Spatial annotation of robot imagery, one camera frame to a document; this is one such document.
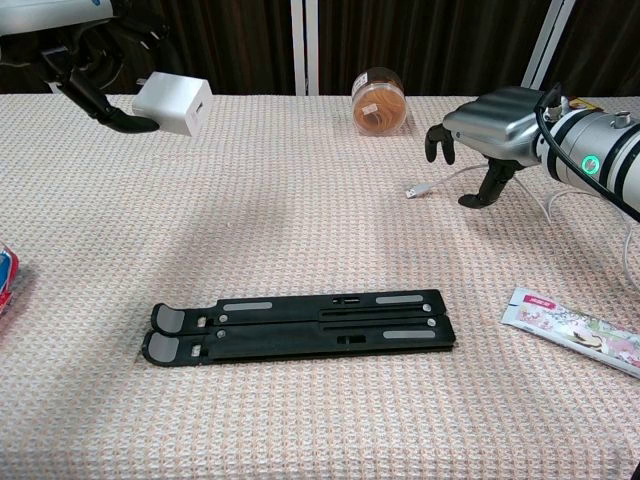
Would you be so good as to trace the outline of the black and silver left hand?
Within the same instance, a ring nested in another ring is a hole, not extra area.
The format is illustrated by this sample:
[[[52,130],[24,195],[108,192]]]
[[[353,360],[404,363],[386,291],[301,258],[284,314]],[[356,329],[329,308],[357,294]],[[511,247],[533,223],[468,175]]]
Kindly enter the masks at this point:
[[[159,129],[155,121],[110,104],[103,89],[119,76],[124,38],[158,66],[179,69],[169,26],[144,1],[3,1],[1,65],[31,67],[90,118],[116,132]]]

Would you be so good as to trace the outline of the black and silver right hand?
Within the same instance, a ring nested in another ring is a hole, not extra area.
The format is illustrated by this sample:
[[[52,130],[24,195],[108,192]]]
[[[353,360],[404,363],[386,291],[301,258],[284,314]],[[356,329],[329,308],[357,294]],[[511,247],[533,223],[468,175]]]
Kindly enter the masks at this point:
[[[488,171],[476,194],[458,199],[464,207],[481,209],[495,203],[514,174],[540,163],[535,151],[539,129],[534,108],[539,90],[503,87],[464,103],[429,128],[425,155],[434,162],[441,149],[447,164],[455,162],[454,144],[463,144],[488,160]]]

